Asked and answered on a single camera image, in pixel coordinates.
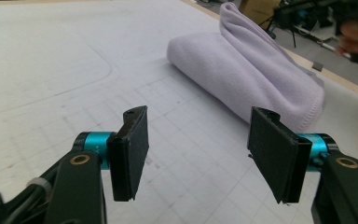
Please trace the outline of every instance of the brown box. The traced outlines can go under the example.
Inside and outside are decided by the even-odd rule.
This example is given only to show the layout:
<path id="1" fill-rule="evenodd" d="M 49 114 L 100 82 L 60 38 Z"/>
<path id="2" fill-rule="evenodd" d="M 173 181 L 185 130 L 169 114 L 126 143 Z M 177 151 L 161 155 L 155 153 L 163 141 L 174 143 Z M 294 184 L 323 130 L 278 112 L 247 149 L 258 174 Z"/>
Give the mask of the brown box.
<path id="1" fill-rule="evenodd" d="M 260 25 L 263 21 L 273 16 L 274 8 L 281 0 L 242 0 L 239 10 L 249 19 Z M 267 29 L 269 21 L 264 22 L 261 28 Z"/>

